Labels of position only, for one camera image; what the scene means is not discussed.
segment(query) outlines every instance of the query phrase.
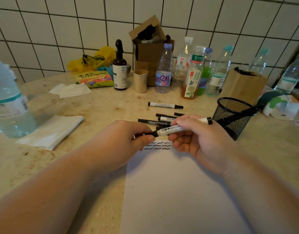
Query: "folded napkin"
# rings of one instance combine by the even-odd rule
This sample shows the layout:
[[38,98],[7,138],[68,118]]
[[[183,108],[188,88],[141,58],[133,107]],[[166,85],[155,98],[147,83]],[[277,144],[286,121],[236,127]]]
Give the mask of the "folded napkin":
[[51,94],[59,94],[60,98],[69,98],[69,97],[75,97],[79,95],[89,94],[92,93],[92,91],[88,88],[88,86],[85,85],[85,83],[82,84],[72,84],[69,86],[65,86],[63,84],[55,86],[51,91]]
[[82,120],[83,116],[54,116],[43,125],[39,126],[33,133],[26,135],[16,143],[52,150]]

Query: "white marker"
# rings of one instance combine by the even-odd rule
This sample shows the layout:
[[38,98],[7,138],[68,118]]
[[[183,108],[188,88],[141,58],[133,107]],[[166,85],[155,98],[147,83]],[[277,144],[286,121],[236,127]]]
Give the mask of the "white marker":
[[148,106],[158,107],[158,108],[174,108],[174,109],[183,109],[183,106],[175,105],[175,104],[158,104],[158,103],[148,103]]
[[[207,118],[201,118],[199,119],[199,121],[206,123],[208,125],[212,124],[212,119],[211,117],[207,117]],[[182,127],[179,127],[179,125],[175,125],[175,126],[170,126],[167,128],[163,128],[161,130],[155,130],[152,133],[149,133],[147,135],[152,135],[154,137],[158,137],[158,136],[162,136],[162,135],[170,135],[170,134],[174,134],[180,131],[184,131],[186,129],[183,129]]]
[[158,117],[158,120],[159,120],[159,121],[165,121],[165,122],[172,122],[172,121],[175,120],[175,118],[161,117],[161,116],[159,116],[159,117]]

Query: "right hand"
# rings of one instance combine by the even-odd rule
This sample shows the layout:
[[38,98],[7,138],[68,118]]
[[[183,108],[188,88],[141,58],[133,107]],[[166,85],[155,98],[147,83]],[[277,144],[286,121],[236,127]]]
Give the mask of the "right hand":
[[207,125],[198,121],[201,118],[193,114],[176,118],[171,126],[187,130],[171,134],[168,140],[178,151],[192,154],[205,168],[223,175],[243,151],[217,122]]

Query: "bottle label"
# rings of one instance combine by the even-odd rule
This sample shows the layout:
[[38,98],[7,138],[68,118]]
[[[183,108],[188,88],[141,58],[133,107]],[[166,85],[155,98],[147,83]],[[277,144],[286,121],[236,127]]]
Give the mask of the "bottle label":
[[127,66],[113,65],[114,87],[117,89],[125,89],[127,87]]
[[278,82],[276,88],[279,88],[281,90],[291,91],[298,83],[298,81],[299,80],[297,79],[282,77]]
[[204,89],[207,86],[208,78],[200,78],[198,88],[199,89]]
[[171,72],[165,72],[165,74],[156,73],[155,84],[159,86],[169,86],[171,80]]
[[225,75],[221,76],[221,75],[210,74],[208,82],[212,86],[221,87],[224,79],[225,79]]
[[204,60],[204,56],[203,55],[193,55],[192,56],[192,63],[201,64],[203,60]]
[[185,57],[178,57],[175,66],[177,69],[187,69],[189,67],[188,59]]
[[0,100],[0,119],[9,119],[23,115],[28,110],[28,107],[22,98],[21,93]]
[[191,70],[188,74],[188,82],[186,85],[186,90],[184,97],[185,98],[192,98],[194,97],[196,88],[198,87],[199,79],[202,75],[202,72],[198,69]]

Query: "water bottle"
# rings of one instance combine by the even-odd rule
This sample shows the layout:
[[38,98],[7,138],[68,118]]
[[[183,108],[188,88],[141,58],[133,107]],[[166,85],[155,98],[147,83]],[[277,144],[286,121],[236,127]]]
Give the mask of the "water bottle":
[[296,59],[284,72],[282,78],[275,86],[275,90],[290,93],[299,81],[299,58]]
[[198,90],[198,83],[203,72],[203,61],[206,55],[206,47],[195,46],[192,61],[181,90],[181,97],[194,99]]
[[155,77],[155,91],[161,94],[167,94],[170,91],[170,81],[172,74],[172,44],[165,43],[164,51],[158,62]]
[[0,132],[9,138],[19,138],[33,132],[35,128],[35,119],[10,70],[0,62]]
[[233,45],[225,46],[218,60],[213,64],[214,66],[211,68],[204,92],[207,96],[216,97],[220,93],[220,89],[230,68],[233,47]]
[[206,48],[206,56],[205,56],[205,61],[203,65],[203,72],[202,72],[202,77],[199,80],[198,83],[198,90],[196,95],[202,95],[204,93],[204,90],[207,85],[207,81],[210,75],[210,70],[212,66],[212,58],[211,58],[211,53],[212,53],[212,48]]
[[249,64],[248,70],[258,74],[262,74],[266,66],[266,56],[268,53],[269,53],[268,48],[262,48],[258,53],[258,55]]
[[192,37],[184,38],[184,46],[175,63],[175,73],[172,76],[171,89],[175,92],[180,92],[183,81],[186,77],[191,55]]

